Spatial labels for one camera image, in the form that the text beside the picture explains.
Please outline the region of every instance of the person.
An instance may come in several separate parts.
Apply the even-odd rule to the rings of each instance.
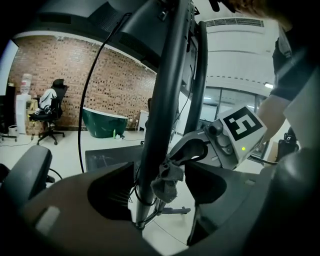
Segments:
[[[286,120],[284,110],[302,90],[316,67],[309,58],[308,27],[311,25],[304,21],[305,7],[289,0],[226,0],[226,2],[236,12],[256,18],[274,19],[279,23],[279,38],[272,56],[275,86],[257,112],[267,127],[264,136],[266,142],[284,124]],[[309,22],[312,9],[312,6],[308,7]]]

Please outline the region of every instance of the black cable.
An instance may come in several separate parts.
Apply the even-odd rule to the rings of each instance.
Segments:
[[[253,159],[255,161],[258,161],[259,163],[264,163],[264,164],[268,164],[268,165],[272,165],[272,166],[275,166],[278,164],[277,162],[269,162],[269,161],[263,160],[259,157],[253,156],[253,155],[250,155],[249,159]]]
[[[51,168],[49,168],[49,170],[52,171],[52,172],[54,172],[56,175],[58,175],[59,178],[62,180],[61,175],[60,175],[57,171],[55,171],[54,169],[51,169]]]
[[[179,240],[178,238],[174,237],[172,234],[170,234],[169,232],[167,232],[165,229],[163,229],[158,223],[156,223],[156,221],[154,221],[154,223],[160,228],[162,229],[164,232],[166,232],[169,236],[173,237],[175,240],[179,241],[181,244],[184,244],[186,246],[186,244],[184,242],[182,242],[181,240]]]
[[[125,138],[122,138],[124,141],[127,141],[127,142],[135,142],[135,141],[143,141],[144,138],[140,138],[140,139],[132,139],[132,140],[129,140],[129,139],[125,139]]]
[[[138,169],[136,170],[136,174],[135,174],[135,179],[134,179],[134,183],[138,183],[138,174],[139,174],[139,171],[140,171],[140,166],[138,167]]]
[[[80,103],[80,110],[79,110],[79,120],[78,120],[78,153],[79,153],[79,160],[80,160],[80,165],[81,165],[81,171],[82,173],[85,173],[84,170],[84,164],[82,162],[82,155],[81,155],[81,128],[82,128],[82,111],[83,111],[83,107],[85,104],[85,97],[86,97],[86,92],[88,89],[88,85],[89,85],[89,81],[91,78],[91,75],[94,71],[95,65],[97,63],[98,57],[100,55],[100,52],[102,51],[102,49],[104,48],[104,46],[106,45],[106,43],[109,41],[110,37],[118,30],[118,28],[122,25],[122,22],[124,20],[124,18],[126,16],[131,15],[130,12],[126,13],[125,15],[122,16],[121,20],[116,24],[116,26],[114,27],[114,29],[111,31],[111,33],[108,35],[108,37],[106,38],[106,40],[103,42],[103,44],[100,46],[99,51],[97,52],[95,59],[92,63],[91,69],[89,71],[89,74],[86,78],[85,84],[84,84],[84,88],[83,88],[83,92],[82,92],[82,96],[81,96],[81,103]]]
[[[138,185],[138,183],[135,183],[135,184],[134,184],[133,189],[131,190],[131,192],[130,192],[130,194],[129,194],[129,198],[131,197],[131,195],[132,195],[133,192],[135,191],[137,185]]]
[[[19,145],[0,145],[0,147],[18,147],[18,146],[27,146],[27,145],[29,145],[30,143],[32,142],[32,140],[30,140],[30,142],[29,143],[27,143],[27,144],[19,144]]]
[[[140,224],[140,223],[151,221],[154,217],[157,216],[158,212],[159,212],[159,208],[156,210],[156,212],[151,217],[146,218],[145,220],[142,220],[142,221],[139,221],[139,222],[133,222],[133,223],[134,224]]]
[[[190,85],[189,95],[188,95],[188,98],[186,99],[186,102],[185,102],[185,104],[184,104],[184,106],[183,106],[183,108],[182,108],[181,112],[179,113],[179,115],[178,115],[178,117],[176,118],[176,120],[173,122],[173,125],[176,123],[176,121],[178,121],[178,120],[179,120],[179,118],[180,118],[180,116],[181,116],[181,113],[182,113],[182,111],[184,111],[184,108],[185,108],[185,106],[187,105],[188,100],[189,100],[189,97],[190,97],[190,94],[191,94],[191,90],[192,90],[192,83],[193,83],[193,81],[194,81],[194,71],[192,70],[192,66],[191,66],[191,65],[190,65],[190,69],[191,69],[191,76],[192,76],[192,80],[191,80],[191,85]]]
[[[154,199],[154,201],[152,202],[152,203],[147,203],[147,202],[145,202],[145,201],[143,201],[140,197],[139,197],[139,195],[138,195],[138,192],[137,192],[137,186],[135,186],[134,187],[134,192],[135,192],[135,196],[136,196],[136,198],[140,201],[140,203],[141,204],[143,204],[144,206],[153,206],[153,205],[155,205],[155,203],[156,203],[156,201],[157,201],[157,197]]]

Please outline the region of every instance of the ceiling light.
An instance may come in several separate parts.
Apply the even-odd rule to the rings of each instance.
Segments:
[[[268,82],[266,82],[266,83],[264,84],[264,86],[267,87],[267,88],[270,88],[270,89],[273,89],[273,88],[274,88],[274,85],[271,84],[271,83],[268,83]]]

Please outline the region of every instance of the freestanding bathtub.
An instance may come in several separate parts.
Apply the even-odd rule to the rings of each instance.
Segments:
[[[91,136],[95,138],[111,138],[116,135],[123,135],[128,117],[108,114],[83,107],[82,118]]]

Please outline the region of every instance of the white floor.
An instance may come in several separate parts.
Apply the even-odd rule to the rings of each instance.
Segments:
[[[81,153],[83,157],[83,164],[85,167],[85,151],[98,149],[111,149],[139,145],[140,140],[143,140],[142,132],[126,131],[124,133],[125,139],[113,138],[93,138],[89,132],[83,131],[81,133]],[[58,145],[54,145],[51,138],[47,138],[40,142],[41,146],[50,149],[52,153],[51,168],[60,173],[63,178],[78,175],[81,173],[79,162],[77,132],[66,131],[65,138],[61,135],[56,136]],[[181,136],[175,135],[170,148],[180,140]],[[0,163],[6,165],[11,169],[18,159],[33,145],[36,145],[38,137],[31,141],[31,136],[20,135],[17,142],[12,139],[6,139],[0,143]],[[237,171],[259,173],[262,166],[258,163],[246,160],[241,164]],[[56,181],[59,177],[49,172],[49,175],[54,177]],[[178,197],[168,205],[168,207],[179,209],[181,207],[191,208],[191,212],[186,215],[161,215],[154,218],[143,231],[143,237],[148,241],[159,253],[165,256],[173,255],[183,250],[186,250],[188,236],[191,232],[193,218],[195,214],[194,199],[185,182],[178,182],[177,184]],[[137,205],[137,198],[134,193],[131,196],[132,203],[128,204],[131,209],[133,220],[135,220],[135,208]]]

